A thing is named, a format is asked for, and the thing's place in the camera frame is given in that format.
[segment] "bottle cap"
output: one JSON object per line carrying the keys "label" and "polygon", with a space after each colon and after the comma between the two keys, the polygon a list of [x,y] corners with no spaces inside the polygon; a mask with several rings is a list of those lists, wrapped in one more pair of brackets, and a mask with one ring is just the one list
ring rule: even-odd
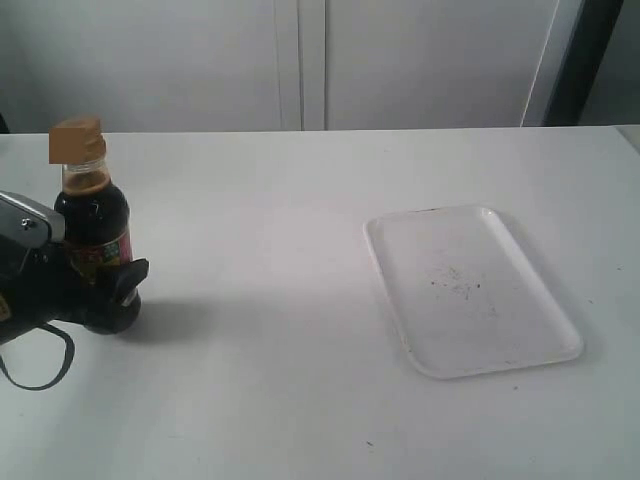
{"label": "bottle cap", "polygon": [[98,160],[106,153],[98,117],[72,118],[49,130],[51,165],[80,165]]}

